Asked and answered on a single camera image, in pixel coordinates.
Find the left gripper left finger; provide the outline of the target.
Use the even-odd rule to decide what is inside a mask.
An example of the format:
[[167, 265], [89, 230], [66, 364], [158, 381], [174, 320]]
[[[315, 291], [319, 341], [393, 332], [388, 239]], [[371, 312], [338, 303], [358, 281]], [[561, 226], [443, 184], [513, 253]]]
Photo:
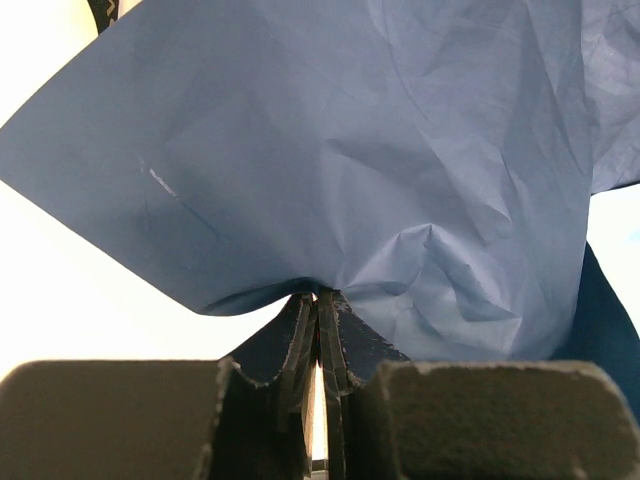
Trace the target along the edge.
[[302, 479], [308, 294], [219, 360], [33, 361], [1, 384], [5, 479]]

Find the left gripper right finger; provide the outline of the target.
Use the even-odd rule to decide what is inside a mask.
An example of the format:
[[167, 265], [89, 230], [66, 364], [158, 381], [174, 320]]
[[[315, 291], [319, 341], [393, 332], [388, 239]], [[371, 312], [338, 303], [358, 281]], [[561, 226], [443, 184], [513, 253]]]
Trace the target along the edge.
[[639, 427], [581, 361], [417, 362], [317, 301], [332, 479], [635, 479]]

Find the blue wrapping paper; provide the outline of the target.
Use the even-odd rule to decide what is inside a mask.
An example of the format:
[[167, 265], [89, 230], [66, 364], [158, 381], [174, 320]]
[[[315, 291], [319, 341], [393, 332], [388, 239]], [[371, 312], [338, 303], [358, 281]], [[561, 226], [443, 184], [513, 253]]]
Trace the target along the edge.
[[583, 359], [594, 194], [639, 180], [635, 1], [144, 1], [1, 130], [4, 182], [185, 307], [322, 286], [416, 360]]

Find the black gold-lettered ribbon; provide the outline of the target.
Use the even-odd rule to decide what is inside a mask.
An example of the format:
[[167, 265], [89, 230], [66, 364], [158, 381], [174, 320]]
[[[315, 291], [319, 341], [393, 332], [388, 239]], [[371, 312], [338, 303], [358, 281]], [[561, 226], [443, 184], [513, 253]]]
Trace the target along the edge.
[[101, 34], [141, 0], [88, 0], [97, 32]]

